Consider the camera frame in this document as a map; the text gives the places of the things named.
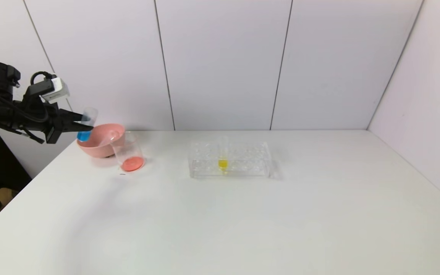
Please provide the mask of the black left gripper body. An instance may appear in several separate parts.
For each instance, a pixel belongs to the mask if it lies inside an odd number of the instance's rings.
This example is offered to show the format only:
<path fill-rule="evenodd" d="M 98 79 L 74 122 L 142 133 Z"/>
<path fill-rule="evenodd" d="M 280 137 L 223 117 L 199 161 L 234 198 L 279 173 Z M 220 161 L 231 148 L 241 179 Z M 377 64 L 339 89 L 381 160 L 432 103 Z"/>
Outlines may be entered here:
<path fill-rule="evenodd" d="M 37 143 L 55 144 L 63 132 L 63 124 L 57 103 L 37 102 L 28 107 L 18 106 L 33 120 L 15 113 L 13 128 Z"/>

